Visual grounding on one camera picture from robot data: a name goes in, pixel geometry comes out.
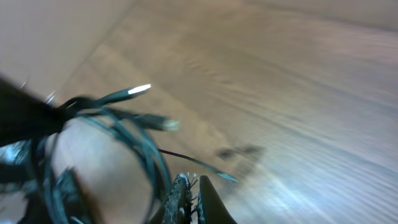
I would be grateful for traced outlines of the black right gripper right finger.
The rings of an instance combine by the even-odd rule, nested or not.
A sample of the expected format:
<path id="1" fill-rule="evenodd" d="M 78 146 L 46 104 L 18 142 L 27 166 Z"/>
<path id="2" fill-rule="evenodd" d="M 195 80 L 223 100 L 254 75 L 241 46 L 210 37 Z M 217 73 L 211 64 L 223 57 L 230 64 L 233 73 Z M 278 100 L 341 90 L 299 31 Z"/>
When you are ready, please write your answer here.
<path id="1" fill-rule="evenodd" d="M 200 176 L 197 216 L 199 224 L 237 224 L 206 175 Z"/>

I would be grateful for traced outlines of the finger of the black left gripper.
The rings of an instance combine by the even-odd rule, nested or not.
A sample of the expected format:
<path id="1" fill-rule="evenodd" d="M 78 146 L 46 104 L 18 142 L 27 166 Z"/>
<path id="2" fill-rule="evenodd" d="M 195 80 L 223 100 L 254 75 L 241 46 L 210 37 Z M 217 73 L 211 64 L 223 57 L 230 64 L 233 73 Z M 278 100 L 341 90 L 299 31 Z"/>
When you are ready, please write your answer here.
<path id="1" fill-rule="evenodd" d="M 1 146 L 57 133 L 67 112 L 40 101 L 1 79 Z"/>

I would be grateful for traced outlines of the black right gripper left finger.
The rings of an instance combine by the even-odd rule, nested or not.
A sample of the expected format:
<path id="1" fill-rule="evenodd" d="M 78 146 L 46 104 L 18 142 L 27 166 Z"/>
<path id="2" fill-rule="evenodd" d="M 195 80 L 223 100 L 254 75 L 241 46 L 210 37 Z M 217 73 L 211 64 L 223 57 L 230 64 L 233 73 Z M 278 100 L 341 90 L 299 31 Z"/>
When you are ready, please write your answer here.
<path id="1" fill-rule="evenodd" d="M 184 173 L 176 176 L 171 191 L 148 224 L 190 224 L 192 212 L 191 183 Z"/>

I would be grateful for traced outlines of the black USB cable thick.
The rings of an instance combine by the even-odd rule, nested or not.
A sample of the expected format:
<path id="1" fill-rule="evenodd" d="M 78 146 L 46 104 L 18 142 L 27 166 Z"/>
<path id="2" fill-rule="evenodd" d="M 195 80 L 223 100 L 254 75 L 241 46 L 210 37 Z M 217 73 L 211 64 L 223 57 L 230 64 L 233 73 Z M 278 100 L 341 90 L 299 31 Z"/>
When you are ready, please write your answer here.
<path id="1" fill-rule="evenodd" d="M 63 129 L 40 138 L 26 139 L 7 146 L 11 158 L 1 161 L 1 192 L 24 192 L 28 199 L 22 223 L 93 223 L 89 209 L 73 170 L 56 175 L 53 155 L 67 123 L 80 118 L 104 131 L 132 152 L 151 187 L 150 201 L 163 200 L 173 182 L 164 157 L 149 131 L 167 129 L 169 120 L 156 114 L 139 114 L 119 110 L 115 103 L 138 97 L 148 90 L 143 85 L 124 89 L 102 98 L 77 96 L 60 106 L 67 112 Z"/>

